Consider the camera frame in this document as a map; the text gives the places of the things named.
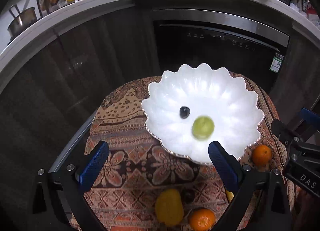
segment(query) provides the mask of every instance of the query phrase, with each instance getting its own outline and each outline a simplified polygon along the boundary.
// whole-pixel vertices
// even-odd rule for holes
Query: blue gripper pad
[[[320,131],[320,116],[316,113],[302,108],[300,111],[300,116],[310,125],[312,125],[316,130]]]
[[[229,155],[218,141],[213,141],[209,144],[208,152],[210,160],[222,179],[227,191],[236,193],[239,189],[238,175],[233,167],[239,166],[240,168],[239,162],[235,157]]]
[[[90,154],[85,155],[84,163],[76,171],[76,180],[79,183],[81,192],[90,191],[97,176],[109,155],[108,143],[100,141]]]

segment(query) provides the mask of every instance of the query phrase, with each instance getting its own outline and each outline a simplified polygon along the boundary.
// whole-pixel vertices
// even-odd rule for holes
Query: floral pattern
[[[109,153],[108,160],[104,164],[102,170],[100,171],[94,187],[102,185],[103,187],[107,186],[107,182],[112,184],[115,187],[119,187],[122,184],[122,178],[117,170],[120,169],[120,163],[124,159],[124,152],[118,151],[111,157],[111,152]]]
[[[183,180],[193,179],[194,173],[189,164],[180,158],[168,154],[161,146],[154,146],[152,148],[152,155],[156,159],[156,162],[151,164],[151,167],[157,168],[152,176],[152,183],[154,185],[160,185],[169,177],[171,183],[175,183],[176,175]]]

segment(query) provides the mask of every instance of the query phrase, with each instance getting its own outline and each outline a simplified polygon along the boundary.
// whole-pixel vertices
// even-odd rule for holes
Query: dark grape
[[[190,108],[185,107],[185,106],[182,106],[182,107],[180,108],[180,117],[181,117],[182,119],[185,119],[185,118],[187,118],[189,115],[190,115]]]
[[[196,197],[195,192],[192,189],[183,189],[181,192],[181,200],[186,204],[190,204]]]

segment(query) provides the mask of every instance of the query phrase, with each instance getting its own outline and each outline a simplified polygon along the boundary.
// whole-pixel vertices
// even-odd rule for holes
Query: orange
[[[271,149],[266,145],[257,146],[252,152],[252,161],[258,167],[266,165],[271,159]]]
[[[189,217],[189,225],[194,231],[210,230],[216,222],[216,216],[210,209],[199,209]]]

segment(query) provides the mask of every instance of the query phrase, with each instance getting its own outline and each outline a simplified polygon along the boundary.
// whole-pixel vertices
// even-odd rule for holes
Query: white scalloped bowl
[[[219,141],[228,154],[240,159],[244,149],[256,143],[261,134],[258,125],[264,118],[257,108],[258,95],[248,91],[242,77],[233,78],[226,68],[213,70],[208,64],[197,68],[182,65],[177,72],[166,70],[159,83],[149,84],[149,98],[141,102],[147,116],[145,127],[169,153],[198,164],[212,165],[208,146]],[[182,119],[180,107],[190,108]],[[192,134],[199,116],[214,122],[207,140]]]

